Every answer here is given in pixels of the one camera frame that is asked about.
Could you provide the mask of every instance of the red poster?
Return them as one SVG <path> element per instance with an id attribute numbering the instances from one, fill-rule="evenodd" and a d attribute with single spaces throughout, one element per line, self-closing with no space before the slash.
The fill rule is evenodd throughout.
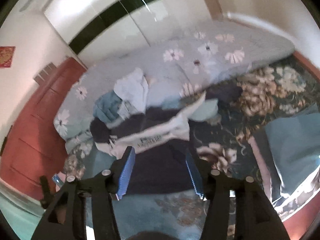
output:
<path id="1" fill-rule="evenodd" d="M 0 47 L 0 68 L 11 67 L 12 56 L 16 47 Z"/>

